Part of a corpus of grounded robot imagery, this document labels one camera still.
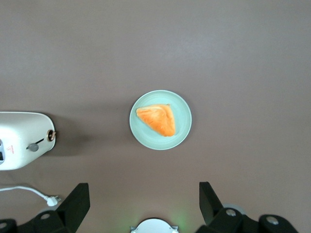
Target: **plate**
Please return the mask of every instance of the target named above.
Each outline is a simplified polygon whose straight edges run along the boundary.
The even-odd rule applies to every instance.
[[[175,119],[175,135],[164,137],[152,130],[136,115],[136,109],[152,104],[169,104]],[[192,123],[191,111],[178,94],[167,90],[151,91],[141,96],[130,113],[130,128],[142,145],[154,150],[168,150],[179,145],[187,137]]]

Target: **ceramic plate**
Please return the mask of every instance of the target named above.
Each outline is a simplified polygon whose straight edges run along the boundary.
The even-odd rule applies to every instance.
[[[136,115],[136,109],[151,104],[169,104],[175,118],[176,133],[164,137],[152,130]],[[168,150],[179,145],[187,137],[191,128],[191,111],[187,103],[174,92],[156,90],[141,96],[130,113],[130,127],[134,137],[144,146],[154,150]]]

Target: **white round device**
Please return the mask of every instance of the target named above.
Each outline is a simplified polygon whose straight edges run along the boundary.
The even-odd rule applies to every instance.
[[[161,219],[151,218],[141,222],[136,228],[132,227],[131,233],[178,233],[178,227],[172,227]]]

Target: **black robotic claw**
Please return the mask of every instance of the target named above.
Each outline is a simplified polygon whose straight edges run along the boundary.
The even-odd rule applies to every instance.
[[[74,233],[90,208],[87,183],[78,184],[55,211],[45,211],[17,226],[14,219],[0,220],[0,233]]]
[[[224,208],[209,182],[200,182],[200,209],[206,225],[196,233],[298,233],[283,217],[262,215],[256,222],[233,208]]]

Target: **gray surface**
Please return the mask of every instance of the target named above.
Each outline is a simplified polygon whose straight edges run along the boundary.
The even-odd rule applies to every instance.
[[[311,2],[2,0],[0,110],[48,114],[53,150],[2,171],[67,196],[90,185],[79,233],[128,233],[159,217],[203,224],[198,183],[257,219],[311,232]],[[128,117],[146,92],[168,89],[192,110],[178,147],[155,151]],[[0,193],[0,217],[23,223],[44,201]]]

